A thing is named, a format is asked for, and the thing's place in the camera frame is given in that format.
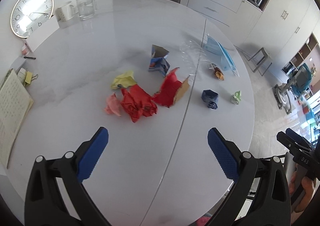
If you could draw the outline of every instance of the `wooden shelf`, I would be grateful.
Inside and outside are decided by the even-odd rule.
[[[306,59],[308,55],[311,53],[310,47],[305,43],[299,51],[303,59]]]
[[[316,47],[317,44],[318,44],[318,41],[316,40],[314,34],[311,34],[310,41],[308,43],[310,50],[312,51]]]
[[[298,68],[298,66],[303,62],[303,57],[301,56],[300,53],[297,53],[292,59],[291,62],[293,63],[293,65]]]

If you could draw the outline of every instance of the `red crumpled paper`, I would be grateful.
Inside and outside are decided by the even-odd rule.
[[[169,108],[170,106],[175,104],[176,101],[181,99],[183,94],[188,90],[188,78],[185,79],[183,83],[177,79],[175,72],[178,69],[179,67],[174,68],[164,78],[159,92],[155,93],[152,96],[152,100],[155,103]]]
[[[157,105],[151,101],[151,96],[139,85],[131,86],[129,91],[121,88],[121,92],[123,95],[121,105],[124,111],[130,115],[134,123],[136,123],[142,115],[150,117],[157,113]]]

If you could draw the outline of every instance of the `floor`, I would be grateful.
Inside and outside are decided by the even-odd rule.
[[[293,95],[290,93],[292,113],[287,115],[284,108],[282,110],[278,108],[274,97],[273,87],[276,84],[281,84],[280,80],[268,71],[261,76],[261,73],[264,72],[263,69],[253,73],[252,70],[255,68],[255,63],[248,61],[250,58],[249,55],[246,55],[240,50],[238,51],[248,70],[254,95],[255,117],[249,152],[255,158],[285,154],[288,150],[276,140],[276,135],[278,132],[285,131],[287,128],[291,128],[309,140],[311,137],[310,126],[306,126],[302,107],[294,101]],[[254,181],[251,191],[257,189],[258,183],[258,179]],[[222,202],[223,199],[210,209],[208,213],[214,214]]]

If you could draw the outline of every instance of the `white table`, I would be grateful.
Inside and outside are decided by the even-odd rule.
[[[99,0],[98,7],[94,18],[58,29],[37,48],[36,60],[28,61],[39,75],[28,88],[35,103],[6,173],[24,199],[38,155],[60,158],[104,126],[109,143],[84,181],[102,214],[115,226],[188,225],[231,183],[208,146],[209,129],[217,127],[241,151],[249,148],[254,102],[245,65],[214,24],[185,6],[167,0]],[[225,81],[219,81],[202,57],[179,51],[189,40],[201,45],[207,33],[228,50],[240,77],[227,71]],[[190,89],[171,108],[159,106],[155,116],[135,124],[124,111],[122,117],[107,115],[103,108],[113,93],[110,84],[124,71],[133,70],[147,93],[159,89],[163,77],[148,72],[152,44],[170,51],[171,68],[180,67],[178,78],[196,74]],[[219,94],[217,110],[201,100],[207,89]],[[242,101],[237,106],[230,97],[238,90]]]

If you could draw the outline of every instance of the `yellow crumpled paper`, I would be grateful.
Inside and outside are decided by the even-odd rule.
[[[129,86],[133,86],[135,84],[137,83],[133,78],[133,71],[127,71],[113,79],[111,89],[116,90],[118,88],[128,88]]]

